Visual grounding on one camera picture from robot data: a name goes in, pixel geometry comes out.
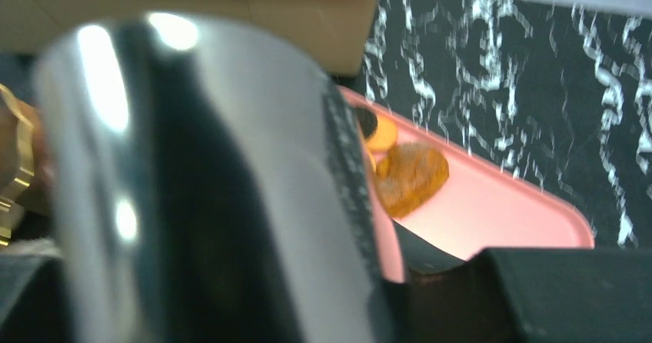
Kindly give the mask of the pink serving tray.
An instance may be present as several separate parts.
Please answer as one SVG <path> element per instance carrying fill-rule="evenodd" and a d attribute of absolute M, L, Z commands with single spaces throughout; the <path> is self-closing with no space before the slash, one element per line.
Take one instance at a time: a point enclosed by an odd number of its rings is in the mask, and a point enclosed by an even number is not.
<path fill-rule="evenodd" d="M 461 146 L 341 87 L 356 107 L 372 110 L 398 127 L 398 141 L 420 142 L 440 151 L 450 178 L 423 206 L 398 219 L 395 229 L 408 269 L 441 272 L 487 247 L 593 248 L 587 219 L 571 204 L 515 178 Z"/>

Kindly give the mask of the metal tongs black handle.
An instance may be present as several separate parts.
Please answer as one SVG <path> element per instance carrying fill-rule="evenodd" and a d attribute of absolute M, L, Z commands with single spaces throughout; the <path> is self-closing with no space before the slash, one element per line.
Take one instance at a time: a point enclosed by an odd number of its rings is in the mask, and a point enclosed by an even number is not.
<path fill-rule="evenodd" d="M 351 106 L 309 56 L 146 12 L 34 70 L 77 342 L 403 342 L 407 273 Z"/>

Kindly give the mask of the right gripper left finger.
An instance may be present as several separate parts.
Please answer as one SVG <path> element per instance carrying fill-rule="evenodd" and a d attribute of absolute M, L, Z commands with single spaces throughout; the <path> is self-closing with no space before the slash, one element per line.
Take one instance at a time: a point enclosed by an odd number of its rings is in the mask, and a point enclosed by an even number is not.
<path fill-rule="evenodd" d="M 1 341 L 70 342 L 72 325 L 60 258 L 1 256 Z"/>

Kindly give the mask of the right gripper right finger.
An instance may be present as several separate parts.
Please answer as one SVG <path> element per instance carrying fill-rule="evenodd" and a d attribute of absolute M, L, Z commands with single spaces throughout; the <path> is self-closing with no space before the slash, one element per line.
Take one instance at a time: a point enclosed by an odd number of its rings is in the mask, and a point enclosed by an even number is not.
<path fill-rule="evenodd" d="M 416 342 L 649 342 L 651 253 L 486 248 L 464 261 L 395 228 Z"/>

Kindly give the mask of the black three tier cake stand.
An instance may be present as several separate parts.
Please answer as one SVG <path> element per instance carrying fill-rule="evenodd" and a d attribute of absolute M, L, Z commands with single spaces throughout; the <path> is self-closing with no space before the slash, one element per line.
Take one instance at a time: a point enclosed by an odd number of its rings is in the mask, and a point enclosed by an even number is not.
<path fill-rule="evenodd" d="M 1 85 L 1 250 L 26 219 L 50 215 L 46 163 L 38 112 Z"/>

